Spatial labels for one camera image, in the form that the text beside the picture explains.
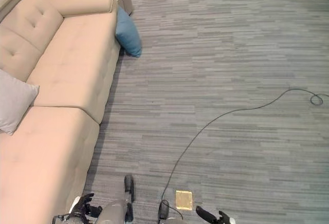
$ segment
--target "striped carpet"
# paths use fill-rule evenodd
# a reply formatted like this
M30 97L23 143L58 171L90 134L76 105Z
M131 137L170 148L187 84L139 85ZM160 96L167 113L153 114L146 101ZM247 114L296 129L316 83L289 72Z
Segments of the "striped carpet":
M329 0L132 1L143 55L118 61L85 193L104 206L133 173L134 223L151 224L176 159L208 121L292 87L329 93ZM329 99L309 98L291 92L214 122L166 199L192 191L194 207L238 224L328 223Z

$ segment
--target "sofa armrest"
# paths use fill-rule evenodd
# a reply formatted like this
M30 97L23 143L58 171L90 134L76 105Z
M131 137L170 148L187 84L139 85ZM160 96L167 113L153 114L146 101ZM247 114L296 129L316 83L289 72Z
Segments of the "sofa armrest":
M63 17L111 12L113 0L48 0Z

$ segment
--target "small gold plate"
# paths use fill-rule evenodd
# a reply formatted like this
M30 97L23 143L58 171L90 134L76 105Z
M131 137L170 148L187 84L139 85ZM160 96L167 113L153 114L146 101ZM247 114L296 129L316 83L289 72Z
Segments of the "small gold plate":
M192 192L176 191L176 208L178 210L192 210Z

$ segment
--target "black wire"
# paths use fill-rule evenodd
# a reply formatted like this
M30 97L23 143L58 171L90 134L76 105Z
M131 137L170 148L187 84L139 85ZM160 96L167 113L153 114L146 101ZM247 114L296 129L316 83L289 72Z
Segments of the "black wire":
M269 102L269 103L267 103L267 104L264 104L264 105L262 105L262 106L258 106L258 107L252 107L252 108L239 108L239 109L235 109L235 110L231 110L231 111L229 111L229 112L226 112L226 113L224 113L224 114L221 114L221 115L219 115L219 116L217 116L216 118L214 118L213 120L211 120L210 122L208 122L195 136L194 136L194 138L191 140L191 142L186 146L186 148L185 148L185 150L183 151L183 153L180 155L180 157L178 158L178 160L176 161L176 163L175 163L175 165L174 165L174 168L172 169L172 171L171 171L171 174L170 174L170 176L169 176L169 179L168 179L168 182L167 182L167 184L166 184L166 187L164 188L164 190L163 190L163 193L162 193L162 196L161 196L161 203L163 203L164 205L166 205L166 206L168 206L167 204L165 204L164 202L163 202L163 196L165 195L165 192L166 192L166 190L167 190L167 188L168 188L168 186L169 186L169 183L170 183L170 180L171 180L171 177L173 176L173 173L174 173L174 171L175 171L175 169L176 169L176 167L177 167L177 165L178 165L178 163L179 163L179 161L181 160L181 158L183 157L183 155L185 154L185 152L189 149L189 147L192 145L192 143L194 142L194 140L197 138L197 136L208 126L208 125L210 125L212 122L214 122L214 121L216 121L217 119L219 119L219 118L221 118L221 117L223 117L223 116L225 116L225 115L228 115L228 114L231 114L231 113L234 113L234 112L238 112L238 111L247 111L247 110L255 110L255 109L260 109L260 108L263 108L263 107L266 107L266 106L268 106L268 105L271 105L272 103L274 103L274 102L276 102L277 100L279 100L284 94L286 94L287 92L290 92L290 91L296 91L296 90L299 90L299 91L304 91L304 92L307 92L307 93L310 93L310 94L312 94L312 96L311 96L311 98L310 98L310 102L311 102L311 104L313 104L313 105L315 105L315 106L320 106L320 105L322 105L323 104L323 99L320 97L320 96L326 96L326 97L329 97L329 95L327 95L327 94L315 94L315 93L313 93L312 91L309 91L309 90L307 90L307 89L299 89L299 88L293 88L293 89L288 89L288 90L286 90L286 91L284 91L283 93L281 93L277 98L275 98L273 101L271 101L271 102ZM313 98L314 97L316 97L317 99L318 99L318 103L316 103L316 102L314 102L313 101ZM180 216L181 216L181 219L183 220L183 215L181 214L181 212L180 211L178 211L178 210L176 210L176 209L174 209L174 208L172 208L172 207L170 207L170 206L168 206L170 209L172 209L172 210L174 210L174 211L176 211L178 214L180 214Z
M64 216L67 216L69 215L69 213L65 214L65 215L55 215L53 218L52 218L52 223L51 224L55 224L56 223L56 219L63 219Z

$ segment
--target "blue pillow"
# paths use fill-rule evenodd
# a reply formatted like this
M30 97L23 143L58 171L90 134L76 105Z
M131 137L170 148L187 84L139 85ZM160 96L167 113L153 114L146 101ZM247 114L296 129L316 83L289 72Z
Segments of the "blue pillow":
M115 36L127 53L140 57L142 45L134 21L118 6L118 21Z

